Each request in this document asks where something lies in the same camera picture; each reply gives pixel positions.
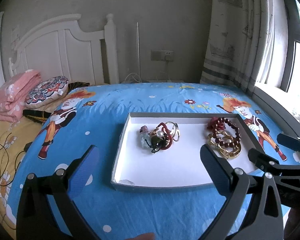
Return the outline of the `person's left hand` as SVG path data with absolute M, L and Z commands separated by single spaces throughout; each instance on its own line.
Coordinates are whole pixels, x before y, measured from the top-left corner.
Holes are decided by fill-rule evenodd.
M 152 232 L 143 233 L 133 238 L 128 238 L 126 240 L 155 240 L 155 234 Z

